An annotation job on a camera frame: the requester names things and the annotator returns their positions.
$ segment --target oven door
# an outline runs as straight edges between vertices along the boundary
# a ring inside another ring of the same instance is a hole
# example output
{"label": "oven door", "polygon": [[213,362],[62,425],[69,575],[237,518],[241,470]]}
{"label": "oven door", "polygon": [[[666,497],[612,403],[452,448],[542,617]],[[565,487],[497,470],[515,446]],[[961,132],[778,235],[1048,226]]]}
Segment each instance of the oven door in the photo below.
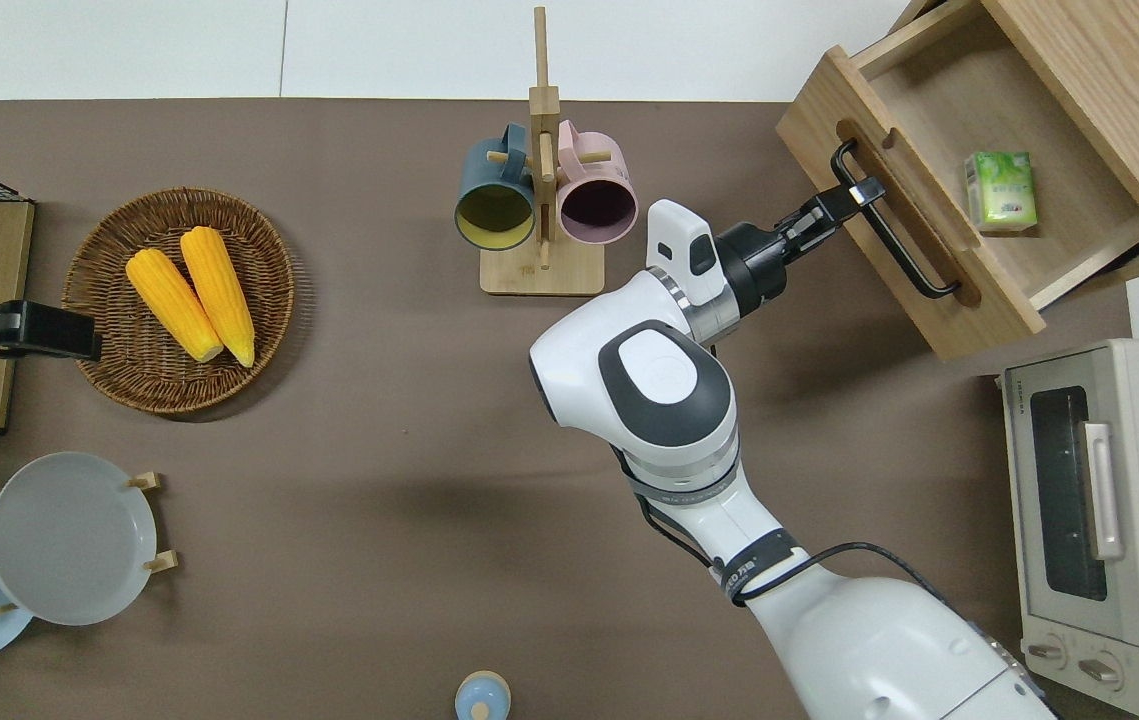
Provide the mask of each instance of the oven door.
{"label": "oven door", "polygon": [[1030,615],[1139,646],[1125,432],[1108,347],[1008,370]]}

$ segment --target wicker basket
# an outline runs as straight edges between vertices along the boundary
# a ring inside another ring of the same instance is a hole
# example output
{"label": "wicker basket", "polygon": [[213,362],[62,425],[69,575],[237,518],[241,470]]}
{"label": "wicker basket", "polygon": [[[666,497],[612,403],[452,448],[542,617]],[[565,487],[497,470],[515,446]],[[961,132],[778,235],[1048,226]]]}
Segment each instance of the wicker basket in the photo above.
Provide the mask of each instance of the wicker basket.
{"label": "wicker basket", "polygon": [[[144,247],[158,247],[188,277],[179,240],[195,226],[216,228],[226,240],[253,318],[252,368],[230,352],[197,363],[125,277],[126,261]],[[146,414],[190,414],[235,395],[271,361],[294,313],[294,269],[280,234],[248,202],[177,187],[131,201],[98,223],[71,261],[62,304],[92,316],[103,335],[103,359],[79,365],[104,395]]]}

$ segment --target toaster oven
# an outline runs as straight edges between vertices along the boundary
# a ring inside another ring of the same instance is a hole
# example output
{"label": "toaster oven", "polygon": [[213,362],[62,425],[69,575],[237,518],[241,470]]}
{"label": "toaster oven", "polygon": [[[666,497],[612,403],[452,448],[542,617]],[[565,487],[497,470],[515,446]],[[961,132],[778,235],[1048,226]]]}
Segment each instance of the toaster oven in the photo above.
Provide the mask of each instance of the toaster oven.
{"label": "toaster oven", "polygon": [[1003,370],[1022,649],[1139,715],[1139,341]]}

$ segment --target mug handle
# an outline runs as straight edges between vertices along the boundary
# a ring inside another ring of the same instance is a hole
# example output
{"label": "mug handle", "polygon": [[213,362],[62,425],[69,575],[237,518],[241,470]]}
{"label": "mug handle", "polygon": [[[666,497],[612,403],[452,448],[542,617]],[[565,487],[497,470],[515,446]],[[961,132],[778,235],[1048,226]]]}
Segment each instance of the mug handle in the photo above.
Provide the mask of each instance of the mug handle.
{"label": "mug handle", "polygon": [[560,120],[560,147],[556,149],[556,159],[560,161],[570,182],[587,174],[582,159],[577,158],[577,128],[573,126],[573,120]]}
{"label": "mug handle", "polygon": [[502,163],[502,181],[517,185],[524,173],[525,147],[528,146],[528,131],[517,123],[506,124],[502,133],[502,150],[506,162]]}

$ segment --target oven window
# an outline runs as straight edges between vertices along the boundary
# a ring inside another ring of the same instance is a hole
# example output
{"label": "oven window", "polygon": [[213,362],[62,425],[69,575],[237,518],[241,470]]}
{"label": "oven window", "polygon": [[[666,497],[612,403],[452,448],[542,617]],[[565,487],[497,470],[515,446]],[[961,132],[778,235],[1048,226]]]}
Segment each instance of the oven window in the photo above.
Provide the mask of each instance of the oven window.
{"label": "oven window", "polygon": [[1085,388],[1047,388],[1031,396],[1044,576],[1055,591],[1100,602],[1107,600],[1107,575],[1089,551],[1085,457],[1080,455],[1084,420]]}

